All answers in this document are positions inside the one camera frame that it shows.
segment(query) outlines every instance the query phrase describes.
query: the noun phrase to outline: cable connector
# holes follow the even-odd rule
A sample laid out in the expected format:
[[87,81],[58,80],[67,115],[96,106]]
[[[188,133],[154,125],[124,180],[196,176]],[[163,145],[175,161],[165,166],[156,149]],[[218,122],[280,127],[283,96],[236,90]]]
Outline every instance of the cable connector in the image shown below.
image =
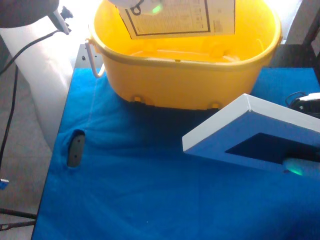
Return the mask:
[[5,190],[9,184],[9,180],[0,179],[0,190]]

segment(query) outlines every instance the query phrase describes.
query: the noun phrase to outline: table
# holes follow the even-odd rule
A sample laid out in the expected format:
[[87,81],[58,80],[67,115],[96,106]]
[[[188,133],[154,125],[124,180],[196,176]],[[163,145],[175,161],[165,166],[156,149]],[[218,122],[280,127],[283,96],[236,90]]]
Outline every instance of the table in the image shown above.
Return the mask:
[[[95,79],[82,56],[87,59],[85,49],[79,50],[76,66],[84,68],[73,74],[34,240],[319,239],[317,182],[184,154],[181,137],[214,110],[125,102],[106,78]],[[312,69],[304,76],[306,84],[317,83]],[[77,130],[85,132],[84,152],[80,166],[68,168]]]

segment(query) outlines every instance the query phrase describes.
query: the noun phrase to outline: bucket handle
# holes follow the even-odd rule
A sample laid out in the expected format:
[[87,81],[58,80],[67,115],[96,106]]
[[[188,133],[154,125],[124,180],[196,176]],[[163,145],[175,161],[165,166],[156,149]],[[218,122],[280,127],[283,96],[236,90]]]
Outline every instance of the bucket handle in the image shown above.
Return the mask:
[[96,64],[95,64],[95,61],[94,61],[94,57],[92,55],[92,51],[91,51],[91,48],[90,48],[90,41],[89,39],[85,40],[85,47],[86,47],[86,52],[88,53],[88,57],[89,57],[89,62],[90,62],[90,65],[91,65],[91,69],[92,69],[92,73],[93,75],[96,77],[96,78],[101,78],[103,76],[103,74],[105,73],[105,64],[102,64],[101,66],[101,69],[99,71],[99,73],[97,73],[97,69],[96,69]]

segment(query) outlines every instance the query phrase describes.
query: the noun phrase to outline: yellow bucket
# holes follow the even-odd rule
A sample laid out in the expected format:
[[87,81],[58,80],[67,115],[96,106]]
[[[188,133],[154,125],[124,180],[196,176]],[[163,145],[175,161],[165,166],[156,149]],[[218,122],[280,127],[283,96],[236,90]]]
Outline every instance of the yellow bucket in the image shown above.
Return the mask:
[[127,101],[157,107],[223,108],[250,93],[281,40],[277,14],[263,0],[236,0],[235,34],[132,40],[118,9],[104,0],[86,43],[102,54],[111,87]]

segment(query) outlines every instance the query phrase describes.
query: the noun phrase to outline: gray floor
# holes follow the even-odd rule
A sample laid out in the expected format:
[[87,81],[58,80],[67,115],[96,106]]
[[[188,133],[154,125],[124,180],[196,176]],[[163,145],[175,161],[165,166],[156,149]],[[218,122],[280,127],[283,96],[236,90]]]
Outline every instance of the gray floor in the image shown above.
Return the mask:
[[[12,102],[15,65],[0,78],[0,142],[5,132]],[[16,105],[0,176],[10,184],[0,190],[0,208],[36,214],[41,199],[51,150],[38,124],[27,81],[19,74]],[[0,224],[26,219],[0,214]],[[33,227],[0,232],[1,240],[29,240]]]

